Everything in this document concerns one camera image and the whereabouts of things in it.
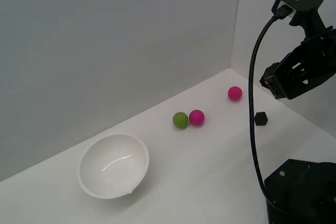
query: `black cable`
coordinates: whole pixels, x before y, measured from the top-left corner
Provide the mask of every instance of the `black cable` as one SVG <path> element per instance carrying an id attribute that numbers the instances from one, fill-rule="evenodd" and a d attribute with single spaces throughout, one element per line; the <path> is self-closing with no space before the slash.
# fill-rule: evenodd
<path id="1" fill-rule="evenodd" d="M 256 148 L 256 140 L 255 140 L 255 129 L 254 129 L 254 102 L 253 102 L 253 75 L 254 75 L 254 66 L 256 63 L 256 57 L 257 57 L 257 52 L 260 46 L 261 41 L 263 40 L 263 37 L 269 27 L 276 21 L 278 20 L 277 17 L 273 16 L 269 22 L 266 24 L 266 26 L 263 28 L 261 31 L 257 42 L 254 46 L 252 57 L 251 57 L 251 63 L 250 63 L 250 68 L 249 68 L 249 75 L 248 75 L 248 103 L 249 103 L 249 123 L 250 123 L 250 141 L 251 141 L 251 149 L 252 149 L 252 156 L 253 156 L 253 162 L 254 162 L 254 167 L 256 169 L 260 189 L 262 193 L 264 194 L 264 197 L 266 198 L 267 202 L 273 206 L 275 209 L 277 209 L 279 212 L 285 214 L 285 215 L 290 215 L 289 212 L 283 210 L 281 207 L 279 207 L 268 195 L 266 191 L 266 187 L 264 185 L 264 182 L 262 180 L 261 172 L 260 172 L 260 167 L 259 167 L 259 162 L 258 162 L 258 156 L 257 156 L 257 148 Z"/>

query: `green ball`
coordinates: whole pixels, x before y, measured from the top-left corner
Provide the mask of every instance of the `green ball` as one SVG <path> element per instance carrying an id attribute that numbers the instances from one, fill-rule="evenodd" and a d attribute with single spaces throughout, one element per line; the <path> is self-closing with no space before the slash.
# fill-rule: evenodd
<path id="1" fill-rule="evenodd" d="M 188 116 L 186 113 L 183 112 L 177 112 L 174 116 L 173 116 L 173 123 L 176 127 L 178 128 L 186 128 L 188 125 Z"/>

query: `small black block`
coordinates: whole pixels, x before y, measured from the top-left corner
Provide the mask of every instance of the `small black block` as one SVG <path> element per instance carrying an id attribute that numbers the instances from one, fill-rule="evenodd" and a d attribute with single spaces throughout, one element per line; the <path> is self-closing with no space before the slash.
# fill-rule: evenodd
<path id="1" fill-rule="evenodd" d="M 265 112 L 257 112 L 254 117 L 256 126 L 265 126 L 268 122 L 268 118 Z"/>

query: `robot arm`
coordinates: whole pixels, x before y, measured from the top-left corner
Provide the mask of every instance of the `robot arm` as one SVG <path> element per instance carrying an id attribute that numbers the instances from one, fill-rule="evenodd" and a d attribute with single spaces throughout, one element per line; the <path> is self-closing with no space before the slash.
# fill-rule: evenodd
<path id="1" fill-rule="evenodd" d="M 276 0 L 272 8 L 282 5 L 293 11 L 291 26 L 301 26 L 306 38 L 281 62 L 265 70 L 260 83 L 276 99 L 293 99 L 323 84 L 336 73 L 336 29 L 326 28 L 318 14 L 323 0 Z"/>

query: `white wall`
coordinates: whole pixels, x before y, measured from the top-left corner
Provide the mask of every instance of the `white wall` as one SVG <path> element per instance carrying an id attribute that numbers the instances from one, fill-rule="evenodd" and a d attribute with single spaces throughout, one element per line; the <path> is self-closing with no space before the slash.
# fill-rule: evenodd
<path id="1" fill-rule="evenodd" d="M 237 0 L 0 3 L 0 180 L 229 67 Z"/>
<path id="2" fill-rule="evenodd" d="M 256 39 L 272 16 L 271 8 L 274 1 L 239 0 L 238 2 L 231 68 L 244 77 L 248 76 L 250 57 Z M 336 26 L 335 0 L 324 0 L 319 10 L 326 26 Z M 279 62 L 303 40 L 303 29 L 289 26 L 289 21 L 289 18 L 277 21 L 266 34 L 256 61 L 256 82 L 266 67 Z M 294 100 L 282 101 L 318 127 L 336 136 L 336 77 Z"/>

